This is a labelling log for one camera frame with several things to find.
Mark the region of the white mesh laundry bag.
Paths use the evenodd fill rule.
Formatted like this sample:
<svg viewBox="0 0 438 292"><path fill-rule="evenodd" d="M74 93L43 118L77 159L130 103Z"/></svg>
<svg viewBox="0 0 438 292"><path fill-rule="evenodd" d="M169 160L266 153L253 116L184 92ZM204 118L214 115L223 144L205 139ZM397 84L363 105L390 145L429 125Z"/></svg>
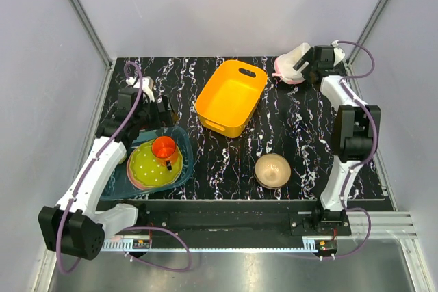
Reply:
<svg viewBox="0 0 438 292"><path fill-rule="evenodd" d="M304 42L274 61L273 77L289 85L308 82L321 85L324 78L341 75L337 66L345 59L345 52L337 41L330 45L311 46Z"/></svg>

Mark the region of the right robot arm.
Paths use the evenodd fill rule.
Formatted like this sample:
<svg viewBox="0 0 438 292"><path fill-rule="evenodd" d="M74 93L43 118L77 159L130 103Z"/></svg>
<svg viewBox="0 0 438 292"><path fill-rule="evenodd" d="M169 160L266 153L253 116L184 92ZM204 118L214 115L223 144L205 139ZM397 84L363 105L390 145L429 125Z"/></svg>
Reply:
<svg viewBox="0 0 438 292"><path fill-rule="evenodd" d="M318 86L336 110L329 143L333 167L320 204L325 211L344 211L356 175L376 153L381 109L359 98L347 83L349 77L339 74L337 65L344 60L345 53L337 42L314 47L304 43L302 47L303 54L298 56L293 69L305 81Z"/></svg>

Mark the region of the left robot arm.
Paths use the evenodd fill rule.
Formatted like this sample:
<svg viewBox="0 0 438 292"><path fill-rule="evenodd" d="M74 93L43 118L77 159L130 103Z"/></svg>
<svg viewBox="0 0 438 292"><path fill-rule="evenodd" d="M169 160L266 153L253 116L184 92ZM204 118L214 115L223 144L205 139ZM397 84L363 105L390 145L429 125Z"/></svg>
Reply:
<svg viewBox="0 0 438 292"><path fill-rule="evenodd" d="M136 87L119 90L114 113L96 130L92 149L68 191L54 207L44 206L38 223L46 247L57 256L96 258L105 239L123 229L143 233L148 218L131 204L117 204L97 213L99 199L110 176L127 156L141 131L172 127L177 115L167 96L158 101Z"/></svg>

